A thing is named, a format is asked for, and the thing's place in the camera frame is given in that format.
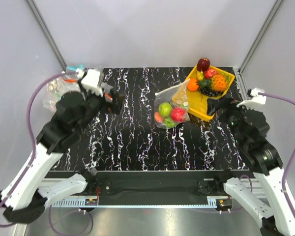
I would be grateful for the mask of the bright red apple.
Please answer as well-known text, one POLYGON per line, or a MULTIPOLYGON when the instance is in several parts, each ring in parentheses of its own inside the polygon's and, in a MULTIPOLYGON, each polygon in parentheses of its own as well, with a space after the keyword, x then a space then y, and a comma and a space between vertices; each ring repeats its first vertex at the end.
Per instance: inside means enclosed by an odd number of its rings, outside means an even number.
POLYGON ((173 108, 170 117, 174 122, 184 122, 186 120, 186 110, 178 107, 173 108))

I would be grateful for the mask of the pink peach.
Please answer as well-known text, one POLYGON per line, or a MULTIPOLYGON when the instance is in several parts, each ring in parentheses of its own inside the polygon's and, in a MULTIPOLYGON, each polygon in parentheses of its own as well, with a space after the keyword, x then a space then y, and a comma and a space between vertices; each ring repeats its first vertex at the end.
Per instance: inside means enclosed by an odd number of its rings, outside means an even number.
POLYGON ((163 123, 164 117, 160 115, 159 112, 154 113, 154 119, 157 123, 163 123))

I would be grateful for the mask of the clear zip top bag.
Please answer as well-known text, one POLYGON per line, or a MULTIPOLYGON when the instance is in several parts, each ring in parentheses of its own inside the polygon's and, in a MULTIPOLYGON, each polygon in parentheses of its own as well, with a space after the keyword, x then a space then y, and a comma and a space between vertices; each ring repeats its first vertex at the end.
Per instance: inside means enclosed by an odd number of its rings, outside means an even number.
POLYGON ((190 121, 187 84, 189 79, 155 93, 154 122, 156 127, 171 129, 190 121))

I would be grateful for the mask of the wrinkled green round fruit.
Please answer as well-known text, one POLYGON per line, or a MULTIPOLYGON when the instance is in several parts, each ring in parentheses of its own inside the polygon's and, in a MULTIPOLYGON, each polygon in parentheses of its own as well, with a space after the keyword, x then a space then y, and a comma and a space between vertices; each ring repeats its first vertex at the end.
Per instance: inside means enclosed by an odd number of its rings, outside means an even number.
POLYGON ((171 117, 166 117, 166 118, 164 118, 163 123, 164 123, 164 125, 165 125, 167 128, 174 128, 175 126, 178 125, 178 123, 175 122, 174 120, 172 120, 171 117))

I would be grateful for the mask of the smooth green apple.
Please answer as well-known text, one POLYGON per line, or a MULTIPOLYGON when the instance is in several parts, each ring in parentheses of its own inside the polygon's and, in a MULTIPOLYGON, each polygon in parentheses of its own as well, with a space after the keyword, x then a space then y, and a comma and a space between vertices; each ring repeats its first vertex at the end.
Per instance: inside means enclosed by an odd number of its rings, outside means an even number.
POLYGON ((172 106, 168 102, 164 102, 159 105, 158 107, 158 112, 160 113, 161 116, 163 117, 168 117, 172 111, 172 106))

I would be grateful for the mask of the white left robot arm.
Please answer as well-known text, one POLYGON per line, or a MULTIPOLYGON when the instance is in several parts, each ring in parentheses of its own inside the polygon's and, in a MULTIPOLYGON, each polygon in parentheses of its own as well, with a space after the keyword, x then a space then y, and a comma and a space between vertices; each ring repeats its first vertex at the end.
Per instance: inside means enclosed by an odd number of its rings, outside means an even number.
POLYGON ((119 114, 124 100, 124 94, 113 88, 103 96, 70 91, 61 97, 52 119, 34 140, 27 162, 14 180, 0 191, 0 208, 5 208, 3 216, 10 225, 30 224, 55 202, 74 194, 90 195, 96 190, 95 168, 89 171, 80 169, 49 187, 39 185, 93 118, 101 110, 119 114))

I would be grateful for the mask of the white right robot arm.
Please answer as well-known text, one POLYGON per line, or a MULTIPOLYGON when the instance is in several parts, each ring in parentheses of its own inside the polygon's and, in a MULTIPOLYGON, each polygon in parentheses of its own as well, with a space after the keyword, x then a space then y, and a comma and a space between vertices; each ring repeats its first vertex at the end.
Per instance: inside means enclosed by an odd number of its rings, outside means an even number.
POLYGON ((268 142, 269 124, 262 112, 253 109, 264 101, 238 101, 224 96, 209 99, 207 114, 221 111, 220 119, 234 136, 238 152, 263 189, 269 205, 244 187, 231 170, 214 179, 213 189, 219 195, 234 198, 256 221, 264 236, 295 236, 295 200, 286 182, 286 168, 276 148, 268 142))

